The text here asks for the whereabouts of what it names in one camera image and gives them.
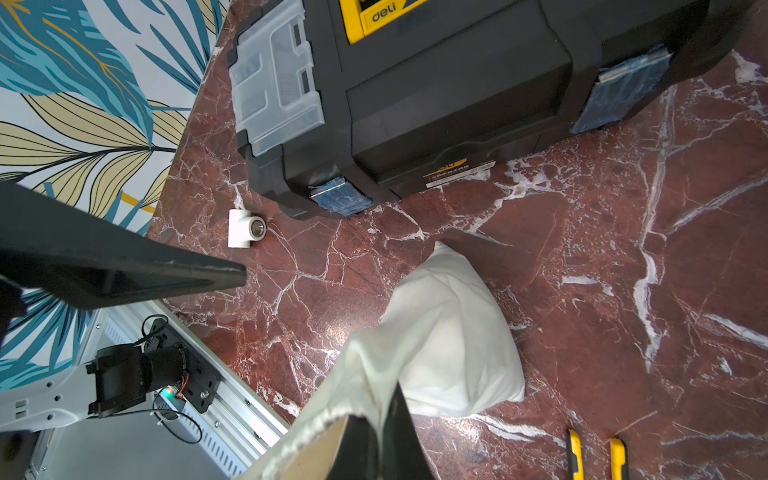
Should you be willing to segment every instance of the yellow leaf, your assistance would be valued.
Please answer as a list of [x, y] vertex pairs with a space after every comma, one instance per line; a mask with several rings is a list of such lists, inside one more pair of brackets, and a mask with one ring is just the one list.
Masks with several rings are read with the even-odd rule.
[[144, 197], [144, 201], [141, 202], [142, 207], [146, 207], [147, 205], [151, 205], [160, 200], [160, 194], [163, 193], [163, 186], [165, 185], [165, 179], [168, 178], [169, 171], [170, 165], [157, 175], [157, 178], [154, 179], [152, 186], [149, 187], [149, 190], [147, 191], [147, 196]]
[[[153, 107], [167, 107], [159, 101], [149, 100], [149, 105]], [[177, 111], [153, 110], [154, 133], [178, 146], [181, 142], [181, 135], [184, 133], [184, 127], [187, 126], [187, 119]]]
[[[214, 24], [214, 10], [210, 7], [212, 2], [210, 0], [197, 0], [197, 6], [200, 7], [200, 13], [205, 17], [205, 27], [210, 30], [211, 33], [216, 34], [216, 25]], [[227, 17], [227, 10], [221, 2], [216, 2], [219, 10], [221, 11], [221, 21]]]
[[144, 135], [128, 121], [69, 94], [23, 97], [45, 123], [67, 137], [102, 147], [147, 146]]
[[13, 182], [24, 177], [24, 172], [4, 172], [0, 174], [0, 182]]
[[79, 153], [26, 128], [0, 121], [0, 165], [47, 165]]
[[91, 187], [89, 213], [99, 218], [104, 217], [125, 182], [147, 163], [150, 155], [152, 152], [147, 150], [129, 152], [113, 158], [102, 168]]
[[43, 194], [45, 192], [45, 184], [50, 183], [56, 200], [73, 207], [80, 200], [88, 175], [102, 158], [104, 158], [104, 154], [79, 161], [46, 178], [33, 190]]

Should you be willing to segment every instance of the wallpaper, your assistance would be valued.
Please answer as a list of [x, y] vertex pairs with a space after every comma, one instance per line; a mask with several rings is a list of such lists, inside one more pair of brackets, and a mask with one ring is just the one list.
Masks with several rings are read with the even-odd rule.
[[[144, 235], [229, 0], [0, 0], [0, 180]], [[0, 390], [68, 368], [93, 312], [42, 290]]]

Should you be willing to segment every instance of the blue tape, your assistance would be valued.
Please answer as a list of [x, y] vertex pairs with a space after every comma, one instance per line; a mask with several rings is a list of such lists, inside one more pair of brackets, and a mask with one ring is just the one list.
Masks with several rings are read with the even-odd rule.
[[580, 134], [626, 117], [637, 102], [659, 85], [669, 70], [671, 58], [672, 54], [662, 48], [601, 71], [581, 116], [571, 126], [571, 133]]
[[342, 176], [319, 187], [310, 187], [310, 197], [322, 208], [344, 217], [373, 206], [373, 200], [361, 194]]

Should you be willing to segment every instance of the white pipe fitting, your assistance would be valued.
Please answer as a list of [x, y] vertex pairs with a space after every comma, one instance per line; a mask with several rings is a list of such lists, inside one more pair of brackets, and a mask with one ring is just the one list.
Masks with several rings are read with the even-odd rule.
[[266, 235], [266, 222], [248, 210], [230, 210], [229, 248], [248, 248]]

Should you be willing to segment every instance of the black toolbox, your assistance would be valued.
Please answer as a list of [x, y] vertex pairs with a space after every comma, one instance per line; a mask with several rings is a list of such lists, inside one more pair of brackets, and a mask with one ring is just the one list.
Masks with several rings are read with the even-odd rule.
[[[752, 3], [270, 2], [229, 57], [250, 187], [291, 217], [339, 217], [490, 166], [473, 154], [541, 151], [712, 68]], [[361, 37], [355, 15], [389, 18]]]

